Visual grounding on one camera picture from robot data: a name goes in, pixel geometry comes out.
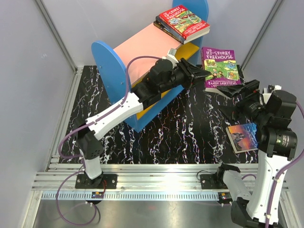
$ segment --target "stack of books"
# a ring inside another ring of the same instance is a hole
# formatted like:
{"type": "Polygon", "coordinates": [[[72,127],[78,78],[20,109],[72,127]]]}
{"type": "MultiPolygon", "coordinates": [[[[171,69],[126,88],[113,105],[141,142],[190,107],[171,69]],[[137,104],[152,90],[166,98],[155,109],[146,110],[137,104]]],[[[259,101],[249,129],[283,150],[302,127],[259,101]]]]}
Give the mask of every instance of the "stack of books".
{"type": "Polygon", "coordinates": [[[154,25],[182,44],[197,39],[210,31],[210,25],[183,5],[156,16],[154,25]]]}

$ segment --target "book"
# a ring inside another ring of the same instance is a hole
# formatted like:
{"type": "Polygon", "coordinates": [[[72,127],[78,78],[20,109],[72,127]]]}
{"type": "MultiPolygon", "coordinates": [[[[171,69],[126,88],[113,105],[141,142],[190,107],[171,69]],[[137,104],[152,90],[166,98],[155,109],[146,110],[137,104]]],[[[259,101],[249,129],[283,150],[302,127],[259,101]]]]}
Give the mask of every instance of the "book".
{"type": "Polygon", "coordinates": [[[207,22],[183,5],[161,13],[159,19],[159,22],[164,22],[185,40],[196,39],[209,33],[210,30],[210,25],[207,22]]]}
{"type": "Polygon", "coordinates": [[[164,27],[158,20],[155,20],[153,22],[153,25],[156,26],[157,28],[159,28],[161,31],[167,33],[172,38],[176,39],[181,44],[184,44],[185,39],[183,37],[181,37],[176,31],[174,31],[170,27],[169,28],[164,27]]]}
{"type": "Polygon", "coordinates": [[[226,131],[235,153],[257,150],[255,123],[229,126],[226,131]]]}
{"type": "Polygon", "coordinates": [[[212,73],[205,79],[207,92],[218,93],[227,97],[217,86],[235,86],[241,84],[233,50],[220,50],[211,47],[201,49],[202,64],[205,70],[212,73]]]}

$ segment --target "metal floor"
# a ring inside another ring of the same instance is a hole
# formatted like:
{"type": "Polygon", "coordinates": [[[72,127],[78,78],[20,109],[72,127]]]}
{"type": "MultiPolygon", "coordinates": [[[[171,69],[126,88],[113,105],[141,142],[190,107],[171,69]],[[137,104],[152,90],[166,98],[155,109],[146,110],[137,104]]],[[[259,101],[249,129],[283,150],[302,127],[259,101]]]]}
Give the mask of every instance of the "metal floor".
{"type": "MultiPolygon", "coordinates": [[[[62,213],[80,201],[61,200],[62,213]]],[[[103,201],[98,214],[88,228],[239,228],[230,218],[230,206],[216,202],[196,201],[103,201]]],[[[75,223],[86,223],[94,209],[82,205],[65,215],[75,223]]],[[[34,228],[74,228],[57,213],[54,200],[42,200],[34,228]]]]}

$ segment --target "black marble table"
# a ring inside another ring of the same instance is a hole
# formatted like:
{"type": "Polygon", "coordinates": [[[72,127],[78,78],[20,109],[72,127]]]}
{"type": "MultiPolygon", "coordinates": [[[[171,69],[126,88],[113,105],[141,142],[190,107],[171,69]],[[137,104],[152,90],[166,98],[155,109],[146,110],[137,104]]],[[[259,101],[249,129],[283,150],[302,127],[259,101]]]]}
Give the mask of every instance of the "black marble table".
{"type": "MultiPolygon", "coordinates": [[[[103,164],[199,164],[256,163],[257,152],[235,154],[226,134],[230,124],[219,112],[219,105],[233,105],[218,94],[203,91],[203,85],[183,90],[141,132],[120,123],[101,140],[103,164]]],[[[66,133],[77,116],[83,119],[109,107],[110,101],[96,66],[85,66],[66,133]]],[[[62,150],[64,155],[79,154],[73,138],[62,150]]],[[[61,163],[80,163],[78,158],[61,163]]]]}

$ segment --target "cable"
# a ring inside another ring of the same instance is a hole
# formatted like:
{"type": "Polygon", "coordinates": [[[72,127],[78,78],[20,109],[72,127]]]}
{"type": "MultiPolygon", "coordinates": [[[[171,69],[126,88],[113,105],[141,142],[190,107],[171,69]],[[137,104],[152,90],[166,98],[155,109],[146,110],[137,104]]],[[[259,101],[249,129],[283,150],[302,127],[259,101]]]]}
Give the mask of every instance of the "cable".
{"type": "MultiPolygon", "coordinates": [[[[124,97],[123,97],[122,102],[121,102],[119,105],[117,105],[116,107],[114,107],[112,110],[110,110],[109,112],[107,112],[106,114],[104,114],[104,115],[102,115],[101,117],[97,118],[95,121],[90,122],[90,123],[87,123],[87,124],[85,124],[85,125],[83,125],[83,126],[77,128],[77,129],[71,131],[69,134],[67,134],[67,135],[60,141],[59,146],[58,146],[58,154],[60,155],[60,157],[62,157],[62,158],[64,158],[64,159],[72,159],[72,158],[81,157],[81,154],[78,154],[78,155],[63,155],[63,154],[62,154],[62,146],[63,146],[63,144],[65,143],[65,141],[68,140],[68,138],[71,137],[72,135],[74,135],[75,133],[81,131],[82,129],[85,129],[85,128],[87,128],[87,127],[89,127],[89,126],[95,124],[96,122],[102,120],[103,118],[105,118],[105,117],[108,116],[109,114],[113,113],[115,110],[117,110],[119,107],[121,107],[121,106],[125,103],[125,101],[127,100],[127,97],[128,97],[128,93],[129,93],[129,81],[130,81],[130,77],[129,77],[129,68],[130,68],[130,65],[131,65],[132,62],[134,62],[135,60],[140,59],[140,58],[154,58],[154,59],[157,59],[157,60],[161,59],[161,58],[155,57],[155,56],[139,56],[139,57],[136,57],[136,58],[132,59],[132,60],[129,62],[129,64],[127,65],[126,70],[125,70],[126,90],[125,90],[125,94],[124,94],[124,97]]],[[[85,169],[85,168],[86,168],[85,163],[83,162],[83,160],[82,160],[81,162],[82,162],[83,167],[84,167],[84,169],[85,169]]],[[[70,176],[68,176],[68,177],[61,183],[61,185],[59,186],[59,188],[58,188],[58,190],[57,190],[57,194],[56,194],[56,206],[57,206],[58,214],[60,215],[60,217],[61,217],[66,223],[71,224],[71,225],[74,225],[74,226],[82,227],[82,226],[87,226],[87,225],[89,225],[89,224],[94,220],[94,218],[96,217],[96,212],[98,211],[97,207],[96,207],[94,204],[91,204],[91,205],[93,205],[94,208],[95,208],[95,213],[94,213],[94,216],[92,217],[92,219],[91,219],[89,222],[87,222],[87,223],[85,223],[85,224],[77,224],[77,223],[74,223],[74,222],[71,222],[71,221],[67,220],[67,219],[64,217],[64,215],[60,212],[59,202],[58,202],[58,196],[59,196],[59,191],[60,191],[60,189],[62,188],[62,186],[64,185],[64,183],[65,183],[69,178],[71,178],[72,176],[77,175],[77,174],[83,172],[83,171],[80,171],[80,169],[79,169],[77,172],[75,172],[75,173],[71,174],[70,176]]],[[[105,183],[105,185],[104,185],[104,192],[103,192],[103,194],[105,193],[105,189],[106,189],[106,181],[104,181],[104,183],[105,183]]]]}
{"type": "MultiPolygon", "coordinates": [[[[302,106],[300,105],[300,103],[298,101],[296,101],[296,104],[299,107],[299,109],[301,111],[301,114],[302,114],[302,116],[304,118],[304,109],[302,108],[302,106]]],[[[275,178],[278,180],[284,171],[286,171],[287,169],[289,169],[290,167],[292,167],[293,165],[295,165],[303,157],[304,157],[304,149],[302,150],[302,152],[300,153],[300,155],[296,159],[294,159],[292,162],[290,162],[289,164],[287,164],[286,166],[284,166],[276,174],[275,178]]],[[[266,210],[266,214],[267,215],[270,215],[270,212],[271,212],[271,206],[272,206],[272,201],[273,201],[275,190],[276,190],[276,184],[277,184],[277,182],[274,181],[273,184],[272,184],[271,190],[270,190],[269,199],[268,199],[268,205],[267,205],[267,210],[266,210]]],[[[268,228],[268,226],[269,226],[269,218],[266,217],[265,228],[268,228]]]]}
{"type": "Polygon", "coordinates": [[[196,174],[196,179],[198,179],[199,181],[200,181],[200,179],[199,179],[199,173],[200,173],[200,172],[207,172],[207,173],[210,173],[210,174],[214,174],[214,173],[209,172],[209,171],[206,171],[206,170],[198,171],[198,173],[196,174]]]}
{"type": "MultiPolygon", "coordinates": [[[[125,70],[126,90],[125,90],[125,94],[124,94],[124,97],[123,97],[122,102],[121,102],[119,105],[117,105],[115,108],[113,108],[112,110],[110,110],[109,112],[107,112],[106,114],[104,114],[104,115],[100,116],[99,118],[97,118],[97,119],[95,120],[95,122],[98,122],[98,121],[100,121],[101,119],[103,119],[103,118],[105,118],[106,116],[108,116],[109,114],[113,113],[115,110],[117,110],[119,107],[121,107],[121,106],[125,103],[125,101],[126,101],[126,99],[127,99],[127,97],[128,97],[128,93],[129,93],[129,81],[130,81],[130,79],[129,79],[129,67],[130,67],[130,65],[131,65],[132,62],[134,62],[135,60],[140,59],[140,58],[155,58],[155,59],[158,59],[158,60],[161,59],[161,58],[155,57],[155,56],[138,56],[138,57],[132,59],[132,60],[129,62],[129,64],[127,65],[126,70],[125,70]]],[[[85,124],[85,125],[83,125],[83,126],[77,128],[77,129],[71,131],[69,134],[67,134],[67,135],[61,140],[61,142],[59,143],[59,146],[58,146],[58,154],[60,155],[60,157],[62,157],[62,158],[64,158],[64,159],[72,159],[72,158],[78,158],[78,157],[80,157],[81,154],[77,154],[77,155],[63,155],[63,154],[62,154],[62,151],[61,151],[61,150],[62,150],[62,146],[63,146],[64,142],[65,142],[66,140],[68,140],[68,138],[71,137],[73,134],[75,134],[75,133],[79,132],[80,130],[85,129],[85,128],[87,128],[87,127],[89,127],[89,126],[95,124],[95,122],[87,123],[87,124],[85,124]]]]}
{"type": "Polygon", "coordinates": [[[94,209],[95,209],[95,213],[94,213],[94,215],[93,215],[93,217],[92,217],[92,219],[91,219],[90,221],[88,221],[87,223],[84,223],[84,224],[77,224],[77,223],[74,223],[74,222],[71,222],[71,221],[67,220],[67,219],[64,217],[64,215],[61,213],[60,208],[59,208],[58,197],[59,197],[60,189],[62,188],[62,186],[64,185],[64,183],[65,183],[68,179],[70,179],[71,177],[73,177],[73,176],[75,176],[75,175],[77,175],[77,174],[79,174],[79,173],[81,173],[81,172],[83,172],[83,171],[77,171],[77,172],[75,172],[75,173],[69,175],[69,176],[61,183],[61,185],[59,186],[59,188],[58,188],[58,190],[57,190],[57,193],[56,193],[56,198],[55,198],[55,200],[56,200],[56,207],[57,207],[57,211],[58,211],[59,216],[60,216],[66,223],[68,223],[68,224],[70,224],[70,225],[73,225],[73,226],[78,226],[78,227],[87,226],[87,225],[89,225],[89,224],[95,219],[96,214],[97,214],[97,206],[94,205],[93,203],[91,203],[91,205],[92,205],[92,206],[94,207],[94,209]]]}
{"type": "Polygon", "coordinates": [[[242,177],[242,180],[245,179],[246,177],[249,177],[249,176],[254,177],[255,179],[257,179],[256,175],[250,173],[250,174],[244,175],[244,176],[242,177]]]}

